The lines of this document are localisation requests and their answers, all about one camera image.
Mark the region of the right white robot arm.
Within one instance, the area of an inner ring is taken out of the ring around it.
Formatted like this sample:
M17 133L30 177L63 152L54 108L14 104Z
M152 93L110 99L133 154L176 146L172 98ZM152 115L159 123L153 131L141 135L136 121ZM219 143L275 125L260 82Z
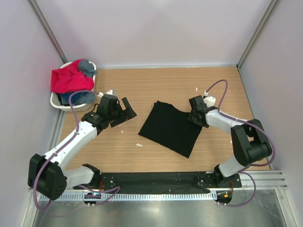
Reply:
M206 128L214 126L231 136L233 155L214 168L213 180L217 186L229 186L239 171L272 155L272 146L259 120L237 119L220 112L207 97L196 96L189 103L188 120Z

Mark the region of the black t shirt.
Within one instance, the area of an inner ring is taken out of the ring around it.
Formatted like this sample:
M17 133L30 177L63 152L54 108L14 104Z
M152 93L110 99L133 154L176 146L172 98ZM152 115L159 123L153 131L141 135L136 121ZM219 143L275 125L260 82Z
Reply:
M189 158L202 127L188 117L172 104L157 101L138 135Z

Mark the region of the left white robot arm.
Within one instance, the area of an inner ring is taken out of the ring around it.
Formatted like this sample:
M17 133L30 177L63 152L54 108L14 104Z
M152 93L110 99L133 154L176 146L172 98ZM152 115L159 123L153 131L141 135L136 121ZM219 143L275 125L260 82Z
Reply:
M54 201L66 189L81 185L96 189L101 182L100 170L90 164L66 170L74 156L108 127L115 127L137 116L126 97L121 100L112 91L99 93L97 109L76 121L76 128L52 150L35 154L29 162L28 186Z

